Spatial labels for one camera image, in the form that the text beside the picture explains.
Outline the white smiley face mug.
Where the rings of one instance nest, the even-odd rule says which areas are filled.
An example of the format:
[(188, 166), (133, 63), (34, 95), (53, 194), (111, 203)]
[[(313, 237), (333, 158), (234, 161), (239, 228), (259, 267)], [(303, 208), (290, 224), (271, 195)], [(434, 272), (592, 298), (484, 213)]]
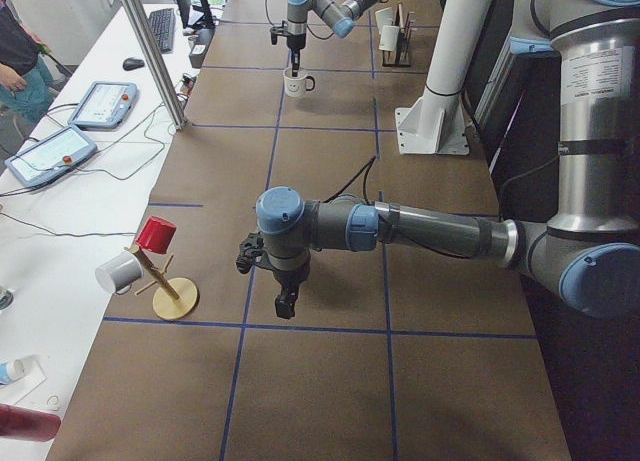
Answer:
[(287, 67), (283, 71), (283, 82), (285, 94), (291, 98), (302, 97), (316, 87), (315, 78), (304, 68)]

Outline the red cup on tree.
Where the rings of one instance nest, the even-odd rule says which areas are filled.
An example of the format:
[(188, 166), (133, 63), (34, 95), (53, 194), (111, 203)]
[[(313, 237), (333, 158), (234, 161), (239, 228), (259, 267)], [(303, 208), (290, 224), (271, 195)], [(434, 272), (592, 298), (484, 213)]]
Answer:
[(176, 225), (160, 217), (147, 219), (135, 243), (143, 250), (166, 254), (176, 232)]

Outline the white cup on tree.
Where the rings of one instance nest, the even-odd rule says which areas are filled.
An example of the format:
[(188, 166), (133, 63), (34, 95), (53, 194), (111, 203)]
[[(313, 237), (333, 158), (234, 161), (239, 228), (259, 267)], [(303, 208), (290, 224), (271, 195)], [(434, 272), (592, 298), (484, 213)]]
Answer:
[(129, 251), (122, 251), (95, 269), (99, 285), (108, 293), (126, 290), (144, 276), (142, 265)]

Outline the white ribbed mug left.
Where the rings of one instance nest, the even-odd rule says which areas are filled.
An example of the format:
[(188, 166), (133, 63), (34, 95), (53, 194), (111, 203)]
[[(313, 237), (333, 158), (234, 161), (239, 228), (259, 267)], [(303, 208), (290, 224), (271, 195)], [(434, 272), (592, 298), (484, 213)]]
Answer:
[(391, 7), (383, 8), (375, 12), (375, 21), (378, 32), (381, 33), (385, 26), (394, 23), (394, 9)]

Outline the white HOME mug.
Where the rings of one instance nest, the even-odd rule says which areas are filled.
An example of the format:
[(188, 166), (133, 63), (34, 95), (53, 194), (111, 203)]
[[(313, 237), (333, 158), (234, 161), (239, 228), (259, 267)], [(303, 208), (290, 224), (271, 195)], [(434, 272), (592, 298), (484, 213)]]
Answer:
[(394, 52), (398, 45), (400, 27), (396, 25), (384, 25), (380, 31), (378, 49), (383, 52)]

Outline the wooden mug tree stand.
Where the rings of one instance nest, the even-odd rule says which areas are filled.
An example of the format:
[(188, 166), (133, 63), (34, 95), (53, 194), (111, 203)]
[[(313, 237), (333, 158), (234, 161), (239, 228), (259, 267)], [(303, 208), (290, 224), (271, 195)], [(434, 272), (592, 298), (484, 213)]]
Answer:
[(131, 253), (141, 264), (144, 271), (153, 278), (151, 282), (135, 291), (134, 295), (139, 296), (144, 291), (156, 286), (152, 307), (159, 318), (168, 321), (177, 320), (183, 318), (195, 308), (199, 299), (199, 291), (196, 284), (184, 277), (166, 278), (168, 268), (174, 258), (173, 254), (168, 255), (162, 268), (158, 268), (137, 244), (126, 248), (126, 251)]

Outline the black keyboard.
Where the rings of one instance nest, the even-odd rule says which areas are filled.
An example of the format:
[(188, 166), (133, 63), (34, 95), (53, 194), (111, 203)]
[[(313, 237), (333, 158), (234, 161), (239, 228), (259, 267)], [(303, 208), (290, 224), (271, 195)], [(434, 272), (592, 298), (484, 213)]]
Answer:
[(149, 26), (161, 53), (173, 51), (175, 21), (172, 8), (155, 10), (148, 15)]

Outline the black computer mouse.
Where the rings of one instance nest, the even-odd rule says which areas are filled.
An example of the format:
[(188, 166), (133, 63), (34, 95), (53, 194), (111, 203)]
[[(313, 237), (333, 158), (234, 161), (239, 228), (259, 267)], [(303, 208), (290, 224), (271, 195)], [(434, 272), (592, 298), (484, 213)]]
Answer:
[(145, 61), (139, 58), (129, 57), (122, 63), (122, 69), (124, 71), (133, 71), (145, 66)]

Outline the far teach pendant tablet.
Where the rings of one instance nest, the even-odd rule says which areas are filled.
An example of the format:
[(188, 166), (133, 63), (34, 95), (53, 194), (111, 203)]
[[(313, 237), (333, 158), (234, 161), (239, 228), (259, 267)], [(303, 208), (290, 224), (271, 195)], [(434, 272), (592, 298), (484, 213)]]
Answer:
[(116, 129), (136, 102), (138, 87), (126, 82), (93, 82), (68, 120), (81, 130)]

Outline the teach pendant tablet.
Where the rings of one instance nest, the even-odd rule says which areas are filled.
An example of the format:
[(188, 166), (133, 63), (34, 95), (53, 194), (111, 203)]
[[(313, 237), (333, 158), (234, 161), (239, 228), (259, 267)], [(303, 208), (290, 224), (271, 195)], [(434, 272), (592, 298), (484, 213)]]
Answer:
[(68, 120), (81, 130), (116, 129), (136, 102), (138, 87), (126, 82), (93, 82)]
[(4, 161), (23, 187), (51, 183), (87, 161), (97, 145), (75, 126), (65, 127)]

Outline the person in dark shirt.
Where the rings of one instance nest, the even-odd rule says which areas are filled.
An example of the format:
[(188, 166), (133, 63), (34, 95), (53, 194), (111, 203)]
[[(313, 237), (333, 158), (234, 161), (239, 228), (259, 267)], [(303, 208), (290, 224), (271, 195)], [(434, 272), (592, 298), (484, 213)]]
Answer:
[(40, 57), (43, 45), (22, 23), (12, 0), (1, 0), (1, 103), (32, 123), (53, 102), (53, 78)]

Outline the near teach pendant tablet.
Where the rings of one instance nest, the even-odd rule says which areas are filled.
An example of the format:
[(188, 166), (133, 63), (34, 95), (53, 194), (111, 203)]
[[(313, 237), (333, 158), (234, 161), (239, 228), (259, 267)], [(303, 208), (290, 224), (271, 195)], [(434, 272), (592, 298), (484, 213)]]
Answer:
[(4, 161), (23, 187), (51, 183), (87, 161), (97, 145), (75, 126), (65, 127)]

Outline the red bottle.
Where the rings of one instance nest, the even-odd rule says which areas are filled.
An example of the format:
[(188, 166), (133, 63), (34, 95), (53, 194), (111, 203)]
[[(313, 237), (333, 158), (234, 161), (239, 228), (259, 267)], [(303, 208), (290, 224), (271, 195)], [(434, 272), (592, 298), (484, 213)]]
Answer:
[(52, 440), (61, 425), (55, 414), (1, 405), (1, 436), (26, 441), (46, 442)]

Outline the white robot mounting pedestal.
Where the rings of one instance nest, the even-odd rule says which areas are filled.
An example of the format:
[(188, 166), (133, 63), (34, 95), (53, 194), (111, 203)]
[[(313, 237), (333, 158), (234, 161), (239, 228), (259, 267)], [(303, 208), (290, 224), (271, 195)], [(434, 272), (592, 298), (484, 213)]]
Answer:
[(446, 0), (424, 92), (395, 110), (402, 155), (466, 155), (463, 85), (493, 0)]

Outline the aluminium frame post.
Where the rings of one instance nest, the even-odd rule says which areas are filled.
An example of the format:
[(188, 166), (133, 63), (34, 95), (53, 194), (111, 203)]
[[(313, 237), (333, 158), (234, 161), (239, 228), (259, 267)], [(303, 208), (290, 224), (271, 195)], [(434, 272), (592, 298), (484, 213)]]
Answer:
[(121, 3), (133, 27), (156, 88), (172, 123), (177, 131), (181, 131), (186, 124), (184, 109), (174, 89), (174, 84), (169, 76), (158, 43), (152, 33), (143, 4), (140, 0), (121, 0)]

